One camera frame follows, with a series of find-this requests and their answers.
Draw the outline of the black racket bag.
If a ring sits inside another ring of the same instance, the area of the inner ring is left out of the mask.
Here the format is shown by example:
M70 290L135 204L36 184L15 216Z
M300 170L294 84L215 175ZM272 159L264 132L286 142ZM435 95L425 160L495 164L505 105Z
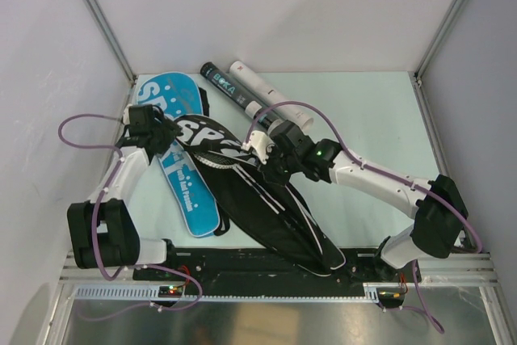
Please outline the black racket bag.
M261 246L316 276L330 276L345 266L344 253L325 235L292 184L267 182L259 165L214 169L191 156L195 151L253 154L242 149L241 141L229 129L199 114L180 116L174 122L182 129L178 143L217 204L239 229Z

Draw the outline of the white shuttlecock tube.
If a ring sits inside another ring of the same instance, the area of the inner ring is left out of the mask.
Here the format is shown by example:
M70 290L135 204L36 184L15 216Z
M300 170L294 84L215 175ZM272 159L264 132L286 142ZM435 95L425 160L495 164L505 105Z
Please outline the white shuttlecock tube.
M268 81L255 73L250 67L241 61L235 61L229 67L229 73L236 78L252 94L259 97L268 107L288 100ZM276 108L276 112L286 120L297 124L305 133L313 125L313 117L304 113L298 106L283 105Z

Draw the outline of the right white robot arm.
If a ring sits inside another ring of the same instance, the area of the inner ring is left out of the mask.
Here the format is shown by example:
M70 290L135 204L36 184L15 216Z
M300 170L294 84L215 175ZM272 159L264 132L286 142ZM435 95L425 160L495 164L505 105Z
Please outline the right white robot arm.
M272 183L286 184L292 175L302 173L314 182L352 187L411 219L411 226L387 237L375 253L373 271L384 281L393 280L414 260L448 258L468 217L459 190L449 177L425 180L385 170L337 141L313 141L290 121L266 133L253 131L246 145L254 149L259 169Z

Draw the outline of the black shuttlecock tube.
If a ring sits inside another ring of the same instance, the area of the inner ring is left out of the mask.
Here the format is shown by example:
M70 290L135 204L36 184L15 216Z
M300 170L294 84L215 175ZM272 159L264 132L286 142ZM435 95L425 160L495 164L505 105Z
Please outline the black shuttlecock tube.
M212 62L204 63L201 66L200 74L226 97L236 103L249 118L252 120L258 118L258 124L267 131L284 122L274 111L269 111L265 115L259 116L259 113L265 108L259 98Z

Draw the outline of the white racket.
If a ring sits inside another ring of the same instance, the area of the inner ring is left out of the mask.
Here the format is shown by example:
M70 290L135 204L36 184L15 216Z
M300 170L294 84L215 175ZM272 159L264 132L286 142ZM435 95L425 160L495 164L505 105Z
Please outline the white racket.
M237 165L257 167L259 164L259 160L253 154L246 153L223 154L195 151L191 153L191 156L196 161L214 169L231 169Z

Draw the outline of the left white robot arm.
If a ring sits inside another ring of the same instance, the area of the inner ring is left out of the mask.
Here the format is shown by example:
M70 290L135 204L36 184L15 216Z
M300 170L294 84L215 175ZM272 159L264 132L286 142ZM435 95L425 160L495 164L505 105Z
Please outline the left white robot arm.
M77 267L98 268L103 277L113 280L106 269L151 265L163 280L179 271L179 260L169 253L168 239L143 238L137 232L128 203L151 162L165 154L182 135L181 128L155 104L129 104L121 118L109 117L123 125L113 145L79 145L65 139L63 129L79 114L64 120L58 128L60 140L78 149L109 149L110 167L87 200L67 209L69 235Z

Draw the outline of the blue racket bag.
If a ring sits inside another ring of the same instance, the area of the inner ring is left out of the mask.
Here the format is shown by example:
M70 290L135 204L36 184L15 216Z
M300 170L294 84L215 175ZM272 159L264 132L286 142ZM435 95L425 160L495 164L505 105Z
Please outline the blue racket bag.
M156 105L172 120L186 114L209 115L206 90L199 87L191 76L180 72L139 78L133 102ZM229 217L220 209L178 142L171 144L158 163L191 236L206 238L229 232Z

